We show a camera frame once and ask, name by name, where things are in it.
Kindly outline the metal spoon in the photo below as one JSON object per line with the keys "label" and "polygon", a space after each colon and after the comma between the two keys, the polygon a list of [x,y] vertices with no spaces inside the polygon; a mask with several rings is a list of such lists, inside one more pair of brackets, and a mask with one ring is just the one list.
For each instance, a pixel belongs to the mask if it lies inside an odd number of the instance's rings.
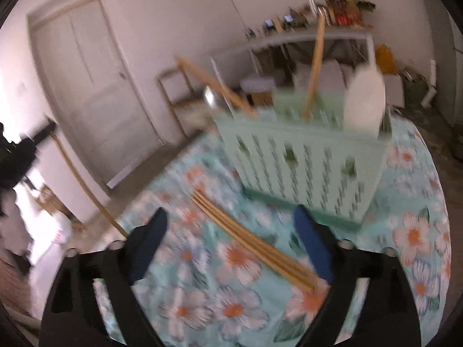
{"label": "metal spoon", "polygon": [[215,92],[210,86],[206,86],[203,90],[203,98],[208,106],[212,110],[225,110],[227,109],[227,103],[225,98]]}

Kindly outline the white rice paddle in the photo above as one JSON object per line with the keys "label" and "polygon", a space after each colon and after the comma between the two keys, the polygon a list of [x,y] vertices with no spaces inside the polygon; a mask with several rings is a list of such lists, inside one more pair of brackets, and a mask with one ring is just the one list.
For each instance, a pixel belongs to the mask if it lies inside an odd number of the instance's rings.
{"label": "white rice paddle", "polygon": [[386,92],[382,73],[371,64],[357,67],[345,94],[344,130],[377,138],[385,105]]}

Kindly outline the wooden chopstick lone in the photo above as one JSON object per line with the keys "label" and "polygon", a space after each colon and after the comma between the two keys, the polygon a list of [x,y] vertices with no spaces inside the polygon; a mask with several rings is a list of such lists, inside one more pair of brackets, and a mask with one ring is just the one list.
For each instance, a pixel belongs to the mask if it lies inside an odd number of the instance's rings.
{"label": "wooden chopstick lone", "polygon": [[319,76],[323,65],[323,51],[324,51],[324,34],[326,29],[325,15],[323,12],[319,13],[319,21],[315,37],[314,54],[312,58],[311,75],[308,82],[308,89],[306,95],[306,105],[303,111],[303,120],[309,121],[312,119],[312,104],[315,101],[315,93],[318,89]]}

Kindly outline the white panel door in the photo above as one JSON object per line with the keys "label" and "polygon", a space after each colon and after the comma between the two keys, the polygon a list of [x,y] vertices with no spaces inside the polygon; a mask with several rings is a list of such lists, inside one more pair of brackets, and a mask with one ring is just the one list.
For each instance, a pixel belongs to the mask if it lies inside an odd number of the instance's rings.
{"label": "white panel door", "polygon": [[110,190],[162,146],[101,0],[82,0],[30,28],[47,100],[91,176]]}

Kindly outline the floral blue tablecloth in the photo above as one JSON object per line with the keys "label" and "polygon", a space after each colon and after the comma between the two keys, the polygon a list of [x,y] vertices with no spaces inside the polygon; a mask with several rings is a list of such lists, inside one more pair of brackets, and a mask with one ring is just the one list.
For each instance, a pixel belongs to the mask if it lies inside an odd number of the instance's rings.
{"label": "floral blue tablecloth", "polygon": [[[358,248],[394,248],[429,342],[440,328],[451,278],[447,206],[432,156],[417,127],[392,120],[393,145],[361,230]],[[192,202],[202,190],[227,214],[280,252],[309,266],[289,211],[245,198],[218,132],[196,139],[118,218],[130,231],[157,208],[169,229],[133,292],[168,346],[295,346],[327,286],[302,291],[233,241]]]}

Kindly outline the wooden chair dark seat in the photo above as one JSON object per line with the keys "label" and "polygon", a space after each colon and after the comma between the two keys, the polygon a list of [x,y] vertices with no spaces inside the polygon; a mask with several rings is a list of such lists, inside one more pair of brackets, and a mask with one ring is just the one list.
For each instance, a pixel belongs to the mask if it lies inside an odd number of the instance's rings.
{"label": "wooden chair dark seat", "polygon": [[166,103],[170,117],[173,118],[184,139],[188,138],[178,112],[197,104],[202,97],[201,90],[192,85],[185,70],[179,67],[170,67],[161,71],[155,77],[155,83]]}

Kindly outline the mint green utensil holder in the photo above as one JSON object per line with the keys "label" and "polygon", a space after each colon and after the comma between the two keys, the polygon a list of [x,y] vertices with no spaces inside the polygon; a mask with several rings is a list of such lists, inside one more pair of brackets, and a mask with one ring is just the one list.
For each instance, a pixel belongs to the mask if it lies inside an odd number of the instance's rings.
{"label": "mint green utensil holder", "polygon": [[304,122],[304,93],[280,88],[258,117],[216,112],[214,122],[244,192],[280,208],[304,205],[315,220],[356,231],[376,193],[392,142],[389,113],[376,137],[342,126],[344,102],[318,96]]}

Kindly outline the white box under table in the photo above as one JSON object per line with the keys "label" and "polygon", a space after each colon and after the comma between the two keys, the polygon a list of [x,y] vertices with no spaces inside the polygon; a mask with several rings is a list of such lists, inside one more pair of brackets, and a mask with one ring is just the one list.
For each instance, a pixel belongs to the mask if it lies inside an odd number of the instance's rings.
{"label": "white box under table", "polygon": [[384,74],[385,101],[391,107],[405,107],[403,80],[399,74]]}

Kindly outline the green bag on floor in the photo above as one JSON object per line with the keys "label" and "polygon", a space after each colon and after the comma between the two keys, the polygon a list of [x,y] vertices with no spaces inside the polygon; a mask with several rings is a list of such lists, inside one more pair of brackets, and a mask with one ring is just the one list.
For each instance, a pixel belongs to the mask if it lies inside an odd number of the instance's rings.
{"label": "green bag on floor", "polygon": [[426,78],[421,74],[411,75],[408,73],[402,74],[401,77],[405,106],[416,107],[420,105],[429,90]]}

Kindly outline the white sack under table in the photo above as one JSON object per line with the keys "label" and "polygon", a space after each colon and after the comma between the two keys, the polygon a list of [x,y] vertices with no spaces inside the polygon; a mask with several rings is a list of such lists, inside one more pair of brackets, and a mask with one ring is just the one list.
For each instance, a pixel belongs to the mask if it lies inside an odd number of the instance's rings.
{"label": "white sack under table", "polygon": [[[312,66],[296,63],[293,73],[295,88],[306,89],[310,80]],[[319,76],[320,93],[341,93],[347,89],[354,73],[354,68],[347,64],[340,64],[334,59],[323,62]]]}

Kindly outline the cardboard box under table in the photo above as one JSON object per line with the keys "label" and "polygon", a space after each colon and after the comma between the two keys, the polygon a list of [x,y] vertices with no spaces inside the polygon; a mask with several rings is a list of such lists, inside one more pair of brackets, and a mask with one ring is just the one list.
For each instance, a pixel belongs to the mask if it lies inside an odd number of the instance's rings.
{"label": "cardboard box under table", "polygon": [[255,107],[272,107],[273,106],[273,90],[252,92],[249,94],[249,100]]}

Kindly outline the yellow plastic bag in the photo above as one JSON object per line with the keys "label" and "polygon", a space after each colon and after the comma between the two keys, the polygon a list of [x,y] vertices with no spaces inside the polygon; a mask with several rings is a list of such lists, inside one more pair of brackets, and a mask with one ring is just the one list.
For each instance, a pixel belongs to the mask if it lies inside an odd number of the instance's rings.
{"label": "yellow plastic bag", "polygon": [[379,45],[375,50],[376,64],[383,74],[397,74],[397,64],[391,49],[385,45]]}

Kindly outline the silver refrigerator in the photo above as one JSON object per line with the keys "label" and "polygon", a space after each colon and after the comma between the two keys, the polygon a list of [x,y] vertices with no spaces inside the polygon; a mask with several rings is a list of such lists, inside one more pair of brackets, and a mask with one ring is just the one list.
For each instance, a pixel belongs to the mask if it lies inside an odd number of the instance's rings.
{"label": "silver refrigerator", "polygon": [[446,122],[462,124],[462,32],[449,13],[444,18],[438,65],[437,106]]}

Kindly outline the white wooden side table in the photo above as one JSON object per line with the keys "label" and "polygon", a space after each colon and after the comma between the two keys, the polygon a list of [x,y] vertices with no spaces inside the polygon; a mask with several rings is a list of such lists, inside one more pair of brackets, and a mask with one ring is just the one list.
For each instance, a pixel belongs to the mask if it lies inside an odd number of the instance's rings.
{"label": "white wooden side table", "polygon": [[[224,49],[214,50],[208,55],[210,62],[213,66],[216,77],[222,82],[224,80],[221,69],[219,67],[219,59],[225,56],[235,55],[236,53],[246,52],[249,55],[253,71],[255,74],[262,75],[263,70],[255,56],[256,50],[266,49],[268,47],[275,47],[289,45],[299,42],[313,42],[316,38],[316,29],[311,28],[305,31],[298,32],[284,32],[280,34],[271,34],[268,36],[260,36],[252,38],[245,42],[228,46]],[[366,46],[365,60],[369,64],[376,64],[376,56],[374,50],[374,40],[371,30],[364,27],[328,27],[325,29],[325,40],[329,41],[364,41]]]}

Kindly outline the red cola bottles pack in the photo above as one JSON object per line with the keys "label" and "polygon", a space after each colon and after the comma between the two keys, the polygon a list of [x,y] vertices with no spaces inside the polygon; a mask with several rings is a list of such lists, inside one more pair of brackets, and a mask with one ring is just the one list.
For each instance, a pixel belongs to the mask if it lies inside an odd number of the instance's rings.
{"label": "red cola bottles pack", "polygon": [[350,25],[350,18],[347,13],[346,0],[331,0],[331,9],[334,13],[334,21],[337,26],[347,27]]}

